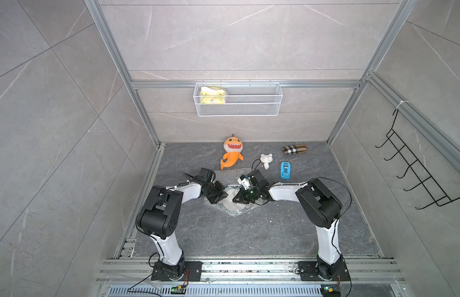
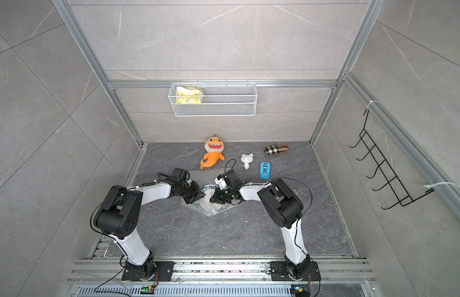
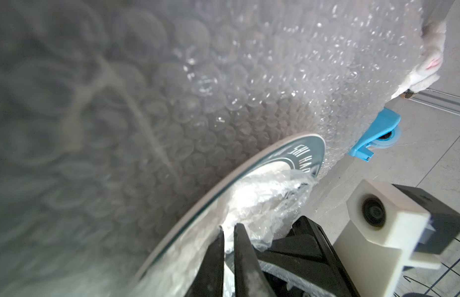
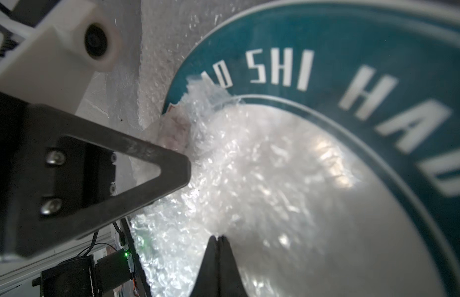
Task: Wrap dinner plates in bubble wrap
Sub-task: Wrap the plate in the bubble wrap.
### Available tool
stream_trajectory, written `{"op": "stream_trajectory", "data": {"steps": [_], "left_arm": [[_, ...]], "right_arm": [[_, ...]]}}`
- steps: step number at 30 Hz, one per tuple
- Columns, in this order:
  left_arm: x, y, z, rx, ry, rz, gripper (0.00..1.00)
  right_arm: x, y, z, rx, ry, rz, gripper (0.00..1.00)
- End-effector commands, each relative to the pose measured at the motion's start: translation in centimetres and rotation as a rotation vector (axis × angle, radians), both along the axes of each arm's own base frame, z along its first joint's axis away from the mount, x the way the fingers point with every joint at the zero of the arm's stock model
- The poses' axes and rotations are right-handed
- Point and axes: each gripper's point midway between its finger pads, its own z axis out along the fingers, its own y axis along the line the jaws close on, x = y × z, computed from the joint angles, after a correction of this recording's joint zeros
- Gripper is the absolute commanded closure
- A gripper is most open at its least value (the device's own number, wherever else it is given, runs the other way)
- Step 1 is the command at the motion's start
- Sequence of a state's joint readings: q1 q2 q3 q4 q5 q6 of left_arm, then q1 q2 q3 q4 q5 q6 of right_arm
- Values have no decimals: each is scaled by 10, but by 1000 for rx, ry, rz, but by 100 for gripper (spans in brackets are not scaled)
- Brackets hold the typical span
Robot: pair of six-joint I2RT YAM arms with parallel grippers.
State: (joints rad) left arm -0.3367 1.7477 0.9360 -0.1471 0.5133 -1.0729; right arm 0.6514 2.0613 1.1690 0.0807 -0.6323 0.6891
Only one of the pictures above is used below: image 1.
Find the clear bubble wrap sheet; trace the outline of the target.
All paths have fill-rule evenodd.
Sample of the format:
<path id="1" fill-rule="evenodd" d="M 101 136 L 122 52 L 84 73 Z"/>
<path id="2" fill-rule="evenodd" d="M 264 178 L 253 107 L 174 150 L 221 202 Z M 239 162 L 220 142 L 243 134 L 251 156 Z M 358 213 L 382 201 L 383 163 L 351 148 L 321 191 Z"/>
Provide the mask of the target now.
<path id="1" fill-rule="evenodd" d="M 211 204 L 207 198 L 204 199 L 204 205 L 210 209 L 218 210 L 226 215 L 236 217 L 243 213 L 250 212 L 258 208 L 257 204 L 241 204 L 233 202 L 236 194 L 239 192 L 240 184 L 237 180 L 246 173 L 249 173 L 251 168 L 224 169 L 215 171 L 216 180 L 223 184 L 225 198 L 220 199 L 216 204 Z"/>

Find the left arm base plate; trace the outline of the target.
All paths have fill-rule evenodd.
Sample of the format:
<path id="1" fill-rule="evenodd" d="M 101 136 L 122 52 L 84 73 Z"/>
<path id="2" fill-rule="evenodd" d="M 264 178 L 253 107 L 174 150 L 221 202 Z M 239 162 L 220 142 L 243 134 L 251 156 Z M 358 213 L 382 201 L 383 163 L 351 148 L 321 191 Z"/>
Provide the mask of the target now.
<path id="1" fill-rule="evenodd" d="M 202 262 L 185 261 L 170 266 L 158 261 L 154 263 L 152 280 L 199 282 L 202 274 Z"/>

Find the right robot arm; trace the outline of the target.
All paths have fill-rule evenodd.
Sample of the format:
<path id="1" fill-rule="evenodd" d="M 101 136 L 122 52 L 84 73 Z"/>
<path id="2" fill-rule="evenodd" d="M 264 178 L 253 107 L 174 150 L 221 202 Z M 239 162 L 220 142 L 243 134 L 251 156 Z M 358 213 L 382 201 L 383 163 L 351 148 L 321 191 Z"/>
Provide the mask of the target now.
<path id="1" fill-rule="evenodd" d="M 250 204 L 259 199 L 298 202 L 316 228 L 318 253 L 314 263 L 299 262 L 296 273 L 302 280 L 310 280 L 316 273 L 325 281 L 350 281 L 338 243 L 343 205 L 322 181 L 323 178 L 313 178 L 305 183 L 269 183 L 259 170 L 254 170 L 238 178 L 240 191 L 233 202 Z"/>

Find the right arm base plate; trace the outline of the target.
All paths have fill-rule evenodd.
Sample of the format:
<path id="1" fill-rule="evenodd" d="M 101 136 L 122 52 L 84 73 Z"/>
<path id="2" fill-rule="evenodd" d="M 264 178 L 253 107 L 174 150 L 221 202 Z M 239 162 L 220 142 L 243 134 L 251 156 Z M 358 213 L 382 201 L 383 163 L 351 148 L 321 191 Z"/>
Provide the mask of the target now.
<path id="1" fill-rule="evenodd" d="M 302 281 L 350 281 L 350 273 L 343 261 L 332 265 L 317 261 L 300 261 L 296 268 Z"/>

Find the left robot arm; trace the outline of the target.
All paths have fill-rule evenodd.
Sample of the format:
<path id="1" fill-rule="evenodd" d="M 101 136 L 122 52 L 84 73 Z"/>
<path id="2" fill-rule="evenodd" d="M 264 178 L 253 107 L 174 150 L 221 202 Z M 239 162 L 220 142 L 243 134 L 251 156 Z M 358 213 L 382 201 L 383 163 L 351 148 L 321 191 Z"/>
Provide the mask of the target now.
<path id="1" fill-rule="evenodd" d="M 152 265 L 154 280 L 190 277 L 175 235 L 182 205 L 202 196 L 210 202 L 226 197 L 214 171 L 202 168 L 196 176 L 187 173 L 184 176 L 186 181 L 176 186 L 153 186 L 135 219 L 136 229 L 150 237 L 157 250 L 158 259 Z"/>

